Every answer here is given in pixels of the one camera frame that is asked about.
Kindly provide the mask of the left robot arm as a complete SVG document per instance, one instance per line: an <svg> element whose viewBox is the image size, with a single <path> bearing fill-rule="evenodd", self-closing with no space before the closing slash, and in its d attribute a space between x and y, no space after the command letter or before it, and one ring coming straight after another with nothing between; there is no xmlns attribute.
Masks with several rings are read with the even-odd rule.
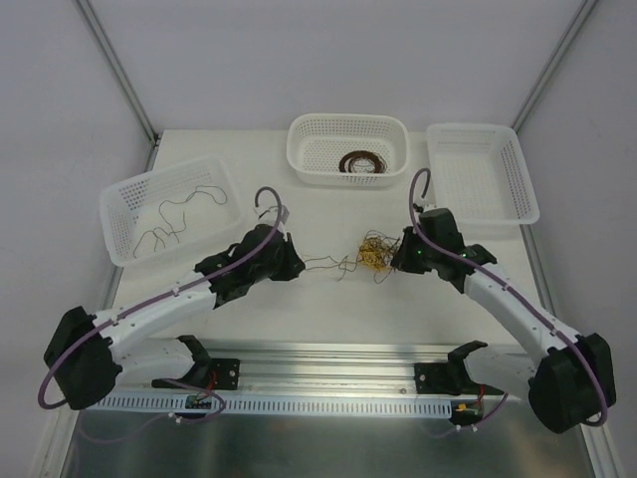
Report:
<svg viewBox="0 0 637 478"><path fill-rule="evenodd" d="M166 342L152 335L243 298L254 285L298 278L305 264L290 233L259 224L241 242L197 263L168 290L136 304L89 314L83 307L64 313L45 352L61 403L86 409L126 379L153 385L203 386L210 359L192 336Z"/></svg>

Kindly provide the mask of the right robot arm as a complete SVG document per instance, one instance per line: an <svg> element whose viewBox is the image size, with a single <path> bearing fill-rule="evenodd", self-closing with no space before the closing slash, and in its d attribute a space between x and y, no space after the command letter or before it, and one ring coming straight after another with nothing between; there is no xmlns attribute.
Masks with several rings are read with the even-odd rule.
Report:
<svg viewBox="0 0 637 478"><path fill-rule="evenodd" d="M458 395L485 384L524 398L554 433L579 424L604 425L616 402L608 342L599 334L585 336L533 305L492 253L479 244L465 244L450 210L413 206L410 219L392 268L436 273L489 312L527 355L506 356L484 342L469 342L448 353L438 389Z"/></svg>

